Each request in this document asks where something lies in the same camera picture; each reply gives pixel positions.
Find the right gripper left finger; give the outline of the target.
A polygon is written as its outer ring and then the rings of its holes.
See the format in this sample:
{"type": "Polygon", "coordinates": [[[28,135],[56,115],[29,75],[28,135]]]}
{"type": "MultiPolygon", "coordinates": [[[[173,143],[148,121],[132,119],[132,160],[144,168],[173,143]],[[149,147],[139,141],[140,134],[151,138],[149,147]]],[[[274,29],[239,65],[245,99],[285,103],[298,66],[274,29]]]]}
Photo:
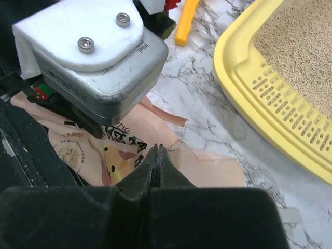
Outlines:
{"type": "Polygon", "coordinates": [[[1,248],[148,248],[158,148],[112,187],[11,187],[1,193],[1,248]]]}

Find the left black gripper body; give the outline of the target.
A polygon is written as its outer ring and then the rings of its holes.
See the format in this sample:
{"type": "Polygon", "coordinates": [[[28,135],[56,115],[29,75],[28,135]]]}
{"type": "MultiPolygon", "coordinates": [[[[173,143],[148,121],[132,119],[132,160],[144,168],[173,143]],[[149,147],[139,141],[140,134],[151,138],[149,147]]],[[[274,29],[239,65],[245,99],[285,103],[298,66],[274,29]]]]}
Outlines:
{"type": "Polygon", "coordinates": [[[55,114],[58,114],[86,130],[96,139],[103,137],[102,127],[84,114],[76,106],[52,90],[44,81],[43,76],[24,80],[18,72],[5,74],[1,72],[1,99],[7,101],[19,92],[27,96],[27,100],[55,114]]]}

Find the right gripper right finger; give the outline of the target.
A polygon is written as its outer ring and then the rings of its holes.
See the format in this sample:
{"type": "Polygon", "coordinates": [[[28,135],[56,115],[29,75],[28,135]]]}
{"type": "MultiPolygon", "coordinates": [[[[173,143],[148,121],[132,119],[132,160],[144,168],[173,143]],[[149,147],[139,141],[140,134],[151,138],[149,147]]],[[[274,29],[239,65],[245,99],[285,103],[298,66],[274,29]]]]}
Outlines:
{"type": "Polygon", "coordinates": [[[150,248],[289,248],[273,199],[244,185],[235,158],[185,143],[151,152],[150,248]]]}

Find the pink cat litter bag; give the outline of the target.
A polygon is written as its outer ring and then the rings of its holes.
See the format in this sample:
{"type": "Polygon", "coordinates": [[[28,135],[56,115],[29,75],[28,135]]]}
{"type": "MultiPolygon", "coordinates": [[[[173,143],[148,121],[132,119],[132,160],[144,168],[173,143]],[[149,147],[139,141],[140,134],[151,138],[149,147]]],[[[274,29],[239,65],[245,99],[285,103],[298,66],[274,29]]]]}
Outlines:
{"type": "Polygon", "coordinates": [[[31,103],[24,93],[18,93],[10,102],[48,129],[49,141],[59,158],[90,185],[118,183],[143,162],[155,145],[163,145],[175,167],[197,187],[245,185],[235,158],[182,142],[169,124],[184,126],[186,119],[157,108],[148,98],[142,99],[120,123],[104,127],[101,139],[31,103]]]}

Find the orange plastic scoop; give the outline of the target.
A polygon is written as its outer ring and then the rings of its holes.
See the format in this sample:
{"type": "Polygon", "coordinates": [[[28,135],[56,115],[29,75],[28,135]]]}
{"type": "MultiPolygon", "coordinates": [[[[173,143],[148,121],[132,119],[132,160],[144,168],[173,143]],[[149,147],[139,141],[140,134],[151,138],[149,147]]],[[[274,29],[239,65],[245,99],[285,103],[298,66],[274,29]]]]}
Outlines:
{"type": "Polygon", "coordinates": [[[187,45],[187,38],[191,30],[191,23],[194,19],[198,6],[199,0],[187,0],[185,2],[175,35],[175,43],[177,45],[187,45]]]}

